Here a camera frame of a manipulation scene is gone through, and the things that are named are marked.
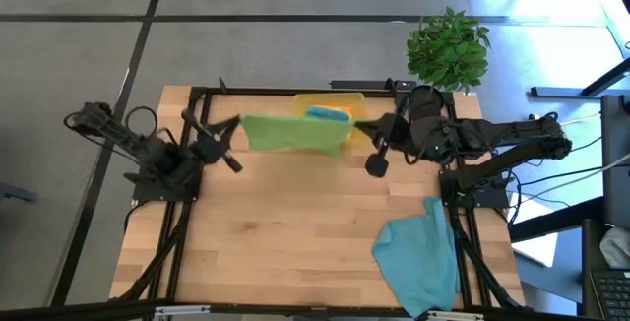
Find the green cloth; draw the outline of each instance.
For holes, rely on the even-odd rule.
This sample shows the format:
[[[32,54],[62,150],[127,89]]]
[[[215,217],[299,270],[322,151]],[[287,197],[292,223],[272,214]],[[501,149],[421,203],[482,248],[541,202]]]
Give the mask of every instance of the green cloth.
[[[240,121],[250,150],[315,149],[337,157],[352,123],[301,116],[246,115]]]

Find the white cable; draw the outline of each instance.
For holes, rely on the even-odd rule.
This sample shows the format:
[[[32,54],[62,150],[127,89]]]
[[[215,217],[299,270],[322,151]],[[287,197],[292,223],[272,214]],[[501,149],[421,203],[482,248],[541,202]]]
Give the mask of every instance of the white cable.
[[[560,123],[560,125],[564,126],[564,125],[569,125],[569,124],[580,123],[580,122],[583,122],[583,121],[586,121],[586,120],[593,119],[593,118],[595,118],[595,117],[599,117],[599,113],[594,113],[594,114],[587,115],[587,116],[582,117],[582,118],[578,118],[578,119],[574,119],[574,120],[569,120],[569,121],[566,121],[566,122],[564,122],[564,123]]]
[[[547,189],[547,190],[544,190],[544,191],[542,191],[542,192],[540,192],[540,193],[538,193],[538,194],[534,195],[533,197],[531,197],[531,198],[528,198],[528,199],[524,200],[523,202],[521,202],[521,204],[523,204],[523,203],[525,203],[525,202],[527,202],[527,201],[531,201],[532,199],[537,198],[537,197],[539,197],[539,196],[541,196],[541,195],[543,195],[543,194],[546,194],[546,193],[548,193],[548,192],[551,192],[552,190],[556,190],[556,189],[558,189],[558,188],[562,188],[562,187],[564,187],[564,186],[568,186],[569,184],[577,183],[577,182],[579,182],[579,181],[581,181],[581,180],[585,180],[585,179],[587,179],[587,178],[589,178],[589,177],[593,177],[593,176],[594,176],[594,175],[596,175],[596,174],[600,174],[600,173],[602,173],[602,172],[604,172],[604,171],[607,171],[607,170],[609,170],[609,169],[611,169],[611,168],[613,168],[613,167],[617,166],[618,164],[620,164],[620,163],[622,163],[622,162],[626,161],[628,158],[630,158],[630,154],[628,154],[628,155],[624,156],[623,158],[621,158],[621,159],[619,159],[619,160],[617,160],[617,161],[615,161],[615,162],[613,162],[613,163],[609,164],[608,166],[606,166],[606,167],[604,167],[604,168],[602,168],[602,169],[600,169],[600,170],[597,170],[597,171],[595,171],[595,172],[593,172],[593,173],[587,174],[587,175],[585,175],[584,177],[580,177],[580,178],[578,178],[578,179],[574,179],[574,180],[572,180],[572,181],[568,181],[568,182],[566,182],[566,183],[562,183],[562,184],[560,184],[560,185],[557,185],[557,186],[555,186],[555,187],[553,187],[553,188],[549,188],[549,189]]]

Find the wooden tabletop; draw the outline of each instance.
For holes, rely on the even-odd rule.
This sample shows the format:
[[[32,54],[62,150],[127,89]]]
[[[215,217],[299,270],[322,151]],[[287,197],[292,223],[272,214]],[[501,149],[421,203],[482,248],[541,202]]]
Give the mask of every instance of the wooden tabletop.
[[[167,86],[157,111],[159,126],[176,138],[189,87]],[[390,98],[367,98],[369,118],[392,111]],[[460,118],[480,118],[476,96],[455,94]],[[213,96],[210,122],[235,114],[292,115],[292,96]],[[250,152],[239,127],[232,154],[243,165],[235,174],[224,162],[204,169],[193,205],[177,300],[263,305],[400,307],[371,254],[383,225],[425,214],[422,200],[439,197],[436,163],[405,164],[389,153],[384,178],[363,168],[374,152],[368,140],[343,147],[334,159],[304,151]],[[120,252],[111,296],[126,291],[156,252],[164,203],[137,210]],[[477,209],[483,257],[499,283],[524,302],[505,222]],[[473,265],[468,261],[472,300],[479,304]],[[164,294],[169,261],[159,294]],[[461,307],[458,296],[456,307]]]

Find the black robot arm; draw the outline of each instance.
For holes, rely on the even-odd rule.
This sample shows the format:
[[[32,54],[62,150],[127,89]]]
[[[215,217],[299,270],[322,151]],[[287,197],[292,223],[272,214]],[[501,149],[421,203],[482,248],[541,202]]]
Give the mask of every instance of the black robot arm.
[[[234,172],[242,169],[229,154],[229,141],[240,119],[235,116],[202,125],[187,110],[182,112],[182,119],[197,130],[197,141],[186,148],[177,145],[172,136],[171,142],[166,142],[156,132],[148,136],[134,133],[113,118],[106,103],[86,103],[64,123],[88,139],[99,137],[112,142],[136,160],[140,172],[124,174],[136,184],[134,199],[189,201],[197,197],[204,164],[224,159]]]
[[[406,118],[401,108],[408,104]],[[386,148],[403,152],[409,164],[419,160],[449,164],[455,158],[478,159],[485,153],[494,152],[497,147],[525,145],[505,157],[491,159],[483,169],[475,170],[479,173],[492,171],[492,174],[531,159],[562,159],[571,150],[571,142],[566,139],[555,116],[493,124],[484,119],[449,119],[442,116],[442,106],[443,99],[437,90],[418,87],[407,98],[399,100],[395,113],[386,113],[378,120],[355,123],[377,148],[377,153],[366,163],[368,173],[377,177],[385,175],[388,166]]]

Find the computer keyboard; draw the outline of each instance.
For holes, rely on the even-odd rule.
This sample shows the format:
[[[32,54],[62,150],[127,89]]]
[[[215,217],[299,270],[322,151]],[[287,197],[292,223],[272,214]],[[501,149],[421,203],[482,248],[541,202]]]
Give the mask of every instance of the computer keyboard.
[[[591,272],[591,281],[603,317],[630,321],[630,270]]]

